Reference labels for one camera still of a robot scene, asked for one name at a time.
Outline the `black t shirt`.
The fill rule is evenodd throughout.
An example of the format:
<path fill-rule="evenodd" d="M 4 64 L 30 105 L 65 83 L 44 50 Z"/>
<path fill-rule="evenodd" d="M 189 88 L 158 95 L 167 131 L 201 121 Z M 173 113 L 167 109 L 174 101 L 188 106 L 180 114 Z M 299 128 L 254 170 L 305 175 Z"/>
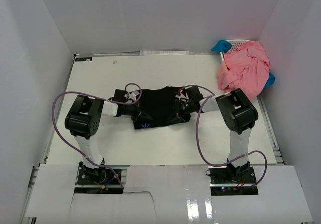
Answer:
<path fill-rule="evenodd" d="M 167 125 L 167 118 L 176 113 L 175 95 L 179 89 L 179 87 L 174 86 L 166 86 L 157 90 L 143 89 L 139 103 L 153 120 L 133 122 L 134 128 L 139 130 L 170 126 Z"/>

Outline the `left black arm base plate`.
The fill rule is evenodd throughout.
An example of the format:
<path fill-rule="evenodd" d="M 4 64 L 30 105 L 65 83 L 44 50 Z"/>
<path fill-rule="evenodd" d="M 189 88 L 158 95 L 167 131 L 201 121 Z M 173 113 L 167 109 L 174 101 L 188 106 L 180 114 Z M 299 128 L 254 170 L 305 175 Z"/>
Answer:
<path fill-rule="evenodd" d="M 75 189 L 76 194 L 123 194 L 118 179 L 125 183 L 125 170 L 113 168 L 89 168 L 82 162 L 78 164 Z"/>

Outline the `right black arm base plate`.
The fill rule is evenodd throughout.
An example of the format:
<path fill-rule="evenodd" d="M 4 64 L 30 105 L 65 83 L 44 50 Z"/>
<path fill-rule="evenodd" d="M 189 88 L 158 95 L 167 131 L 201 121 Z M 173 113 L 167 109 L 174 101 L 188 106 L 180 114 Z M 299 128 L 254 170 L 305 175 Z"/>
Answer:
<path fill-rule="evenodd" d="M 252 167 L 238 176 L 233 176 L 228 168 L 209 168 L 205 173 L 210 178 L 212 196 L 258 195 L 256 176 Z"/>

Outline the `pink t shirt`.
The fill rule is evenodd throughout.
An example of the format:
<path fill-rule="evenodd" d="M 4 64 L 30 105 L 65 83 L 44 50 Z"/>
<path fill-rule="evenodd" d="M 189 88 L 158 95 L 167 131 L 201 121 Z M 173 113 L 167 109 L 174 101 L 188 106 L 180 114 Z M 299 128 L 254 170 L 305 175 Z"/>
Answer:
<path fill-rule="evenodd" d="M 255 99 L 264 89 L 271 69 L 263 46 L 258 41 L 247 41 L 223 57 L 217 73 L 218 89 L 230 92 L 239 88 L 250 100 Z"/>

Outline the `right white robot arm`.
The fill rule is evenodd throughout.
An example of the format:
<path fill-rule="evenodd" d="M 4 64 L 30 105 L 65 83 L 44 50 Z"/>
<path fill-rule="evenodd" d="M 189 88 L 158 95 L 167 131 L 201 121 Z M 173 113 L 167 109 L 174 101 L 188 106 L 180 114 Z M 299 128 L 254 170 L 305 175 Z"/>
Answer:
<path fill-rule="evenodd" d="M 197 85 L 180 88 L 176 93 L 174 107 L 166 123 L 170 125 L 185 123 L 190 114 L 194 112 L 198 114 L 197 121 L 199 121 L 201 113 L 219 111 L 225 125 L 230 130 L 230 151 L 227 163 L 223 166 L 228 168 L 227 179 L 232 183 L 238 183 L 250 168 L 249 137 L 258 120 L 258 112 L 239 88 L 222 95 L 211 93 L 208 97 L 203 97 L 200 93 L 201 88 Z"/>

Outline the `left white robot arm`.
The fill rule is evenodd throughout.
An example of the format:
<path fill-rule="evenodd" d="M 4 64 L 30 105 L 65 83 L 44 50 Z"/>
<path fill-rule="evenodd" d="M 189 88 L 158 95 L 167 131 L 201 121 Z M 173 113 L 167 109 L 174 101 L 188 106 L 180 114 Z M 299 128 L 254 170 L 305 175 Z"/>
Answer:
<path fill-rule="evenodd" d="M 150 127 L 152 117 L 138 100 L 141 94 L 140 90 L 128 92 L 117 89 L 114 96 L 108 100 L 79 94 L 73 102 L 65 118 L 65 128 L 74 136 L 80 151 L 84 153 L 82 165 L 90 168 L 88 176 L 94 183 L 101 183 L 106 177 L 106 171 L 100 167 L 104 164 L 104 159 L 94 137 L 101 117 L 130 116 L 134 123 L 142 120 L 139 127 Z"/>

